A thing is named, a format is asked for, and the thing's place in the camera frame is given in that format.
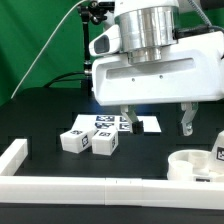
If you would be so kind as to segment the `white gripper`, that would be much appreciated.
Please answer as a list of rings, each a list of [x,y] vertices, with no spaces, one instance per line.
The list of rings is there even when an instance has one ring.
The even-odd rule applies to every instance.
[[[144,131],[133,105],[182,103],[181,134],[190,136],[197,102],[224,98],[224,33],[220,31],[181,38],[163,47],[159,60],[133,65],[119,47],[116,25],[90,43],[90,54],[96,58],[93,91],[103,106],[122,105],[121,114],[133,134]]]

